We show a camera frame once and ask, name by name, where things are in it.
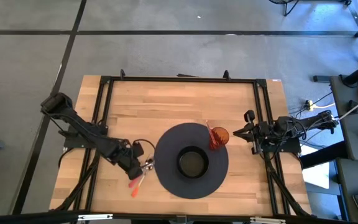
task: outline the concrete floor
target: concrete floor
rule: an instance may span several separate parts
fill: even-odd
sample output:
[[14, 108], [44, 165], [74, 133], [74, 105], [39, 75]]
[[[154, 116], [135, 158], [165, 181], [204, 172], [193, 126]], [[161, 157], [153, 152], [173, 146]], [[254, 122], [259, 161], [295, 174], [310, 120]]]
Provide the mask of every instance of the concrete floor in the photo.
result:
[[[80, 0], [0, 0], [0, 29], [71, 29], [79, 5]], [[301, 2], [288, 17], [282, 11], [267, 0], [89, 0], [80, 30], [358, 31], [350, 11], [337, 2]], [[39, 104], [52, 89], [67, 40], [0, 36], [0, 139], [6, 145], [0, 150], [0, 215], [9, 211], [40, 123]], [[349, 74], [357, 61], [358, 39], [345, 36], [77, 36], [61, 91], [75, 101], [83, 75], [118, 75], [122, 68], [128, 76], [221, 77], [229, 70], [235, 78], [283, 80], [288, 108], [294, 108], [330, 92], [311, 76]], [[332, 102], [330, 96], [321, 105]], [[341, 138], [337, 128], [312, 142], [330, 145]], [[24, 212], [47, 211], [62, 144], [50, 125]]]

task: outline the dark gray plate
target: dark gray plate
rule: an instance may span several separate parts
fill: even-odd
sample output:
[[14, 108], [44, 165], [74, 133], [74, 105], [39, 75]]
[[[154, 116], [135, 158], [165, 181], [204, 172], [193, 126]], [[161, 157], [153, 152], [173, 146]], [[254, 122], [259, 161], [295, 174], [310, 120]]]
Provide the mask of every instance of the dark gray plate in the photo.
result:
[[[190, 179], [179, 173], [177, 156], [187, 146], [204, 150], [209, 159], [207, 172], [200, 178]], [[229, 167], [227, 149], [209, 150], [209, 132], [206, 126], [196, 123], [179, 124], [160, 138], [154, 154], [155, 171], [165, 189], [188, 199], [208, 196], [223, 183]]]

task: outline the wooden table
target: wooden table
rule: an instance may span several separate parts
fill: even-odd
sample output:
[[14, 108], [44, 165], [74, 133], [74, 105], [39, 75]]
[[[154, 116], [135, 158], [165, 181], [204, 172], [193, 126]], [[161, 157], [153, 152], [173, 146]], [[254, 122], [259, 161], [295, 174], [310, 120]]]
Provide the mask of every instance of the wooden table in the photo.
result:
[[[84, 76], [75, 109], [90, 121], [100, 76]], [[280, 80], [267, 80], [273, 118], [288, 114]], [[251, 84], [183, 82], [114, 82], [109, 109], [109, 136], [148, 139], [157, 144], [161, 135], [177, 124], [194, 122], [222, 126], [231, 134], [245, 125], [243, 114], [256, 111]], [[153, 149], [142, 143], [145, 157]], [[131, 197], [129, 179], [118, 167], [101, 159], [91, 210], [111, 213], [156, 213], [188, 215], [271, 216], [269, 188], [263, 160], [251, 154], [251, 143], [231, 134], [227, 144], [229, 170], [211, 195], [200, 199], [179, 198], [166, 191], [153, 170], [145, 178], [136, 198]], [[76, 185], [84, 149], [74, 149], [62, 160], [50, 208], [59, 206]], [[281, 153], [285, 183], [296, 201], [311, 212], [301, 166], [292, 154]], [[80, 208], [84, 208], [88, 187], [84, 187]], [[282, 211], [276, 186], [277, 205]]]

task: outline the desk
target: desk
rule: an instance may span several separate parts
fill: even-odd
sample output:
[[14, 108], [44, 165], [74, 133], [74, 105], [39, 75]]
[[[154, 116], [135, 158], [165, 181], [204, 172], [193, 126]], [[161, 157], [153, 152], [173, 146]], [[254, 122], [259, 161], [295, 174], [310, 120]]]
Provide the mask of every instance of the desk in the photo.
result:
[[[349, 100], [358, 102], [358, 87], [349, 88], [345, 86], [339, 77], [331, 77], [331, 89], [339, 116], [347, 112]], [[346, 116], [340, 123], [344, 141], [302, 156], [304, 169], [334, 160], [337, 157], [358, 161], [358, 114]]]
[[[93, 114], [100, 76], [84, 76], [75, 109], [86, 121]], [[268, 80], [273, 118], [287, 115], [287, 104], [280, 80]], [[109, 136], [130, 141], [143, 138], [156, 144], [160, 136], [174, 125], [195, 122], [222, 126], [230, 133], [227, 144], [229, 170], [225, 181], [211, 195], [196, 200], [178, 198], [167, 192], [154, 171], [144, 179], [136, 198], [131, 197], [129, 179], [118, 167], [101, 159], [91, 210], [112, 213], [154, 213], [189, 215], [271, 216], [265, 165], [251, 154], [251, 143], [232, 135], [245, 125], [243, 114], [255, 110], [252, 85], [244, 83], [125, 82], [116, 81], [107, 125]], [[147, 144], [141, 162], [153, 149]], [[62, 160], [50, 208], [59, 206], [78, 181], [83, 149], [74, 149]], [[285, 183], [296, 201], [311, 212], [298, 160], [281, 153]], [[80, 208], [84, 208], [85, 186]], [[280, 191], [277, 205], [282, 211]]]
[[342, 186], [342, 197], [346, 204], [349, 221], [358, 222], [358, 209], [353, 195], [358, 194], [358, 161], [337, 159], [339, 183]]

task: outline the orange cup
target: orange cup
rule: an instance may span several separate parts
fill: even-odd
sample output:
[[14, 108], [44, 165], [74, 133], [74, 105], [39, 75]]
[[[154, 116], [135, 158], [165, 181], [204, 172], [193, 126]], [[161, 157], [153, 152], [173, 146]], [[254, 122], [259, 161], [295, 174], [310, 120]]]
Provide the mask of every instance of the orange cup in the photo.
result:
[[206, 121], [206, 125], [209, 131], [209, 148], [211, 150], [218, 150], [221, 146], [224, 146], [229, 142], [229, 133], [226, 129], [222, 127], [211, 129], [208, 121]]

